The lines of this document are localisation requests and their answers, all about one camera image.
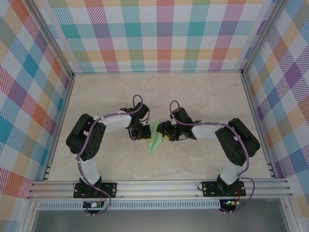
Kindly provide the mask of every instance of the work surface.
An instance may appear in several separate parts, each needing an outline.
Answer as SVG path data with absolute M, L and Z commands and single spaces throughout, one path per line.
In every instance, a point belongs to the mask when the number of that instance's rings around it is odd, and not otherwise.
M 104 116 L 132 107 L 134 94 L 150 108 L 150 122 L 169 119 L 169 104 L 178 100 L 195 120 L 229 121 L 238 117 L 257 137 L 238 73 L 138 73 L 77 76 L 49 180 L 78 180 L 77 161 L 65 141 L 78 118 Z M 215 179 L 227 158 L 217 140 L 163 140 L 148 156 L 148 141 L 132 141 L 126 129 L 105 134 L 96 155 L 103 180 Z M 268 178 L 262 149 L 244 176 Z

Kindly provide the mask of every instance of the purple cable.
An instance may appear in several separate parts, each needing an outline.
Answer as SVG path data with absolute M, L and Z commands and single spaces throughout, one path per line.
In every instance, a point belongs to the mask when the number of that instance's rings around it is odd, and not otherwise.
M 236 133 L 236 131 L 234 130 L 234 128 L 232 128 L 231 126 L 229 126 L 228 124 L 225 124 L 225 123 L 219 123 L 219 122 L 183 123 L 183 122 L 178 121 L 178 120 L 174 117 L 174 115 L 173 115 L 173 113 L 172 113 L 172 105 L 173 105 L 174 102 L 177 103 L 178 108 L 180 107 L 178 101 L 172 100 L 172 102 L 169 104 L 169 113 L 170 113 L 170 116 L 172 117 L 172 119 L 174 119 L 177 123 L 179 123 L 179 124 L 181 124 L 181 125 L 184 125 L 184 126 L 197 126 L 197 125 L 213 125 L 213 126 L 218 126 L 218 125 L 219 125 L 219 126 L 220 126 L 220 125 L 222 125 L 222 126 L 225 126 L 225 127 L 229 128 L 229 129 L 233 132 L 233 134 L 236 136 L 236 138 L 238 139 L 238 141 L 239 141 L 239 143 L 240 143 L 242 149 L 243 149 L 244 152 L 245 152 L 246 161 L 247 161 L 246 168 L 245 168 L 243 171 L 241 171 L 241 172 L 238 174 L 238 176 L 239 176 L 239 178 L 241 178 L 241 179 L 249 179 L 249 180 L 251 180 L 251 181 L 252 181 L 252 184 L 253 184 L 252 193 L 251 193 L 250 197 L 248 198 L 248 200 L 246 201 L 246 203 L 245 203 L 241 208 L 236 209 L 234 212 L 238 212 L 239 210 L 243 209 L 243 208 L 248 204 L 248 202 L 251 200 L 251 198 L 252 198 L 252 196 L 253 196 L 253 194 L 254 194 L 255 183 L 254 183 L 253 179 L 251 179 L 251 178 L 249 178 L 249 177 L 240 177 L 243 173 L 245 173 L 245 172 L 249 169 L 249 166 L 250 166 L 249 154 L 248 154 L 247 148 L 246 148 L 245 144 L 243 143 L 241 137 Z
M 82 171 L 81 163 L 80 163 L 80 160 L 81 160 L 80 156 L 81 156 L 82 153 L 85 151 L 85 149 L 86 149 L 86 147 L 87 147 L 87 144 L 88 144 L 88 141 L 89 141 L 90 134 L 91 134 L 91 132 L 92 132 L 92 129 L 94 128 L 94 126 L 95 126 L 95 124 L 96 124 L 97 122 L 99 122 L 101 119 L 103 119 L 103 118 L 105 118 L 105 117 L 110 117 L 110 116 L 114 116 L 114 115 L 131 115 L 131 114 L 134 114 L 134 113 L 138 112 L 138 111 L 142 108 L 142 106 L 143 106 L 143 98 L 142 98 L 141 95 L 139 95 L 139 94 L 135 94 L 135 95 L 133 96 L 133 104 L 134 104 L 134 99 L 135 99 L 136 97 L 139 97 L 139 98 L 140 98 L 140 101 L 141 101 L 141 104 L 140 104 L 140 106 L 139 106 L 139 108 L 138 108 L 137 110 L 132 111 L 132 112 L 129 112 L 129 113 L 112 113 L 112 114 L 105 115 L 105 116 L 103 116 L 103 117 L 99 117 L 97 120 L 95 120 L 95 121 L 92 123 L 92 125 L 91 125 L 91 127 L 90 127 L 90 129 L 89 129 L 89 132 L 88 132 L 88 135 L 87 135 L 87 138 L 86 138 L 86 140 L 85 140 L 85 143 L 84 143 L 83 148 L 81 149 L 81 151 L 80 151 L 80 152 L 78 153 L 78 155 L 76 156 L 76 159 L 78 160 L 78 170 L 79 170 L 79 172 L 80 172 L 80 174 L 81 174 L 83 180 L 84 180 L 90 187 L 92 187 L 92 188 L 94 188 L 95 190 L 97 190 L 97 191 L 103 193 L 105 196 L 107 196 L 107 197 L 110 199 L 110 202 L 109 202 L 109 204 L 107 205 L 107 207 L 105 207 L 104 209 L 100 210 L 98 213 L 93 214 L 93 216 L 98 216 L 98 215 L 104 213 L 104 212 L 111 206 L 111 204 L 112 204 L 112 199 L 111 199 L 111 196 L 110 196 L 107 192 L 105 192 L 105 191 L 103 191 L 103 190 L 101 190 L 101 189 L 95 187 L 94 185 L 92 185 L 92 184 L 85 178 L 84 173 L 83 173 L 83 171 Z

